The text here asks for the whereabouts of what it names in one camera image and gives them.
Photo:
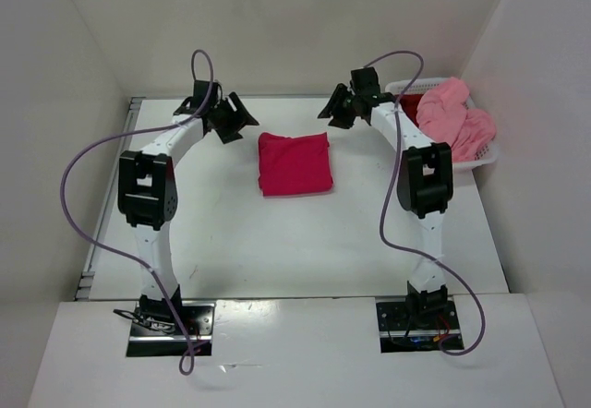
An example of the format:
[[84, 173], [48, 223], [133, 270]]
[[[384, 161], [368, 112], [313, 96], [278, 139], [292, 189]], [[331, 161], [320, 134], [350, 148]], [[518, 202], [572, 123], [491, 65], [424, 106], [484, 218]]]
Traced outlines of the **magenta t shirt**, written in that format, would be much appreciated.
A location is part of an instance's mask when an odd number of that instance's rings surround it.
[[262, 133], [258, 140], [259, 189], [264, 197], [305, 196], [333, 187], [328, 135], [297, 138]]

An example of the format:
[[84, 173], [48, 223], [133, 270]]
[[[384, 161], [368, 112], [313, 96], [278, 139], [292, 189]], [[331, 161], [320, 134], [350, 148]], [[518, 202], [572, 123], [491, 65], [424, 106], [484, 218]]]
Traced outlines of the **light pink t shirt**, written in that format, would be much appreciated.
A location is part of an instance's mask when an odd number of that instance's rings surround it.
[[467, 106], [469, 95], [462, 80], [447, 78], [423, 94], [417, 106], [419, 129], [435, 142], [447, 143], [453, 162], [473, 161], [497, 132], [486, 111]]

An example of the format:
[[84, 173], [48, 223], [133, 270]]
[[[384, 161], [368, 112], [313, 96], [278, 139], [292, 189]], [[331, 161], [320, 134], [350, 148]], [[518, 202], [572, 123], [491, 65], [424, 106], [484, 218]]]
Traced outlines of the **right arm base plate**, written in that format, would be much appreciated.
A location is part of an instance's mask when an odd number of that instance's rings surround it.
[[464, 349], [453, 300], [438, 313], [415, 317], [401, 299], [377, 300], [375, 307], [383, 354], [438, 351], [440, 342], [452, 352]]

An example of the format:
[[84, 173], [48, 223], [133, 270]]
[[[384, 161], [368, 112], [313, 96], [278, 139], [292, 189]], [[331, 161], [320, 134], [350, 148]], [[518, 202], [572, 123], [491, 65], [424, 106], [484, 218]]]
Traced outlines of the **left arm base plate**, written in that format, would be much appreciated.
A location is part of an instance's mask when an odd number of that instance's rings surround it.
[[[216, 305], [213, 302], [185, 301], [180, 316], [196, 356], [210, 356]], [[173, 321], [157, 321], [131, 310], [115, 310], [131, 321], [126, 357], [180, 357], [187, 350], [186, 336]]]

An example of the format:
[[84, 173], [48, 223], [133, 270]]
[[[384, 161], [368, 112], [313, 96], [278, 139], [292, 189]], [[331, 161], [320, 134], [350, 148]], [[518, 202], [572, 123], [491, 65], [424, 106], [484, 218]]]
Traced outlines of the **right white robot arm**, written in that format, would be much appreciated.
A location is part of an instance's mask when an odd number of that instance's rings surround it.
[[429, 138], [407, 116], [390, 93], [371, 88], [357, 95], [340, 83], [319, 113], [330, 126], [349, 129], [360, 117], [378, 130], [395, 149], [396, 180], [384, 200], [395, 195], [412, 216], [419, 232], [417, 248], [398, 249], [419, 255], [407, 280], [405, 317], [416, 328], [425, 328], [447, 305], [448, 288], [440, 266], [442, 223], [453, 195], [452, 150]]

